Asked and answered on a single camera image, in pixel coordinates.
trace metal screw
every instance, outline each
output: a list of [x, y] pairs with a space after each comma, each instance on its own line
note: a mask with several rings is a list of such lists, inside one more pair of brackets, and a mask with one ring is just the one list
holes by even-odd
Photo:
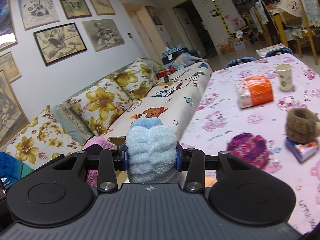
[[199, 190], [202, 188], [202, 185], [199, 182], [189, 182], [187, 184], [187, 188], [191, 190]]
[[105, 182], [102, 182], [99, 187], [101, 189], [104, 189], [104, 190], [110, 190], [110, 189], [113, 189], [116, 185], [113, 183], [113, 182], [110, 182], [110, 181], [105, 181]]

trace gray ribbed panel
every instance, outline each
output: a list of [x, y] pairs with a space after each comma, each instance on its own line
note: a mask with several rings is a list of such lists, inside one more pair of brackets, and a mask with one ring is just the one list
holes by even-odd
[[15, 224], [1, 240], [298, 240], [289, 225], [247, 228], [223, 220], [201, 195], [177, 184], [124, 184], [100, 195], [90, 211], [66, 226], [49, 229]]

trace framed picture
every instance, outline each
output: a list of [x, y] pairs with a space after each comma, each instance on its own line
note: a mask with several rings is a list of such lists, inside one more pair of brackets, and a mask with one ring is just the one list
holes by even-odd
[[109, 0], [90, 0], [97, 15], [116, 14]]
[[60, 2], [67, 19], [91, 16], [84, 0], [60, 0]]
[[25, 30], [60, 21], [52, 0], [18, 0]]
[[123, 45], [124, 40], [113, 19], [82, 22], [95, 51]]
[[11, 52], [0, 56], [0, 70], [4, 70], [5, 75], [10, 83], [21, 77]]
[[0, 147], [28, 124], [4, 71], [0, 70]]
[[87, 50], [75, 23], [51, 27], [33, 35], [46, 66]]
[[17, 43], [11, 18], [10, 1], [0, 0], [0, 51]]
[[156, 10], [152, 6], [146, 6], [148, 13], [150, 14], [155, 25], [162, 25], [161, 20], [156, 12]]

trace paper cup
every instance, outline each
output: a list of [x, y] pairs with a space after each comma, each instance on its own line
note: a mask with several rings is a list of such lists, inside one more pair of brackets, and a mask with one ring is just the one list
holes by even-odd
[[280, 89], [289, 91], [293, 88], [292, 83], [292, 66], [290, 64], [281, 64], [276, 67], [276, 72], [279, 76]]

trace orange tissue package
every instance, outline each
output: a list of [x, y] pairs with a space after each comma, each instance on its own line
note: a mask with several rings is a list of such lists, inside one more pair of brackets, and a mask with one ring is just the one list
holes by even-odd
[[273, 101], [270, 80], [264, 76], [251, 76], [236, 85], [240, 108]]

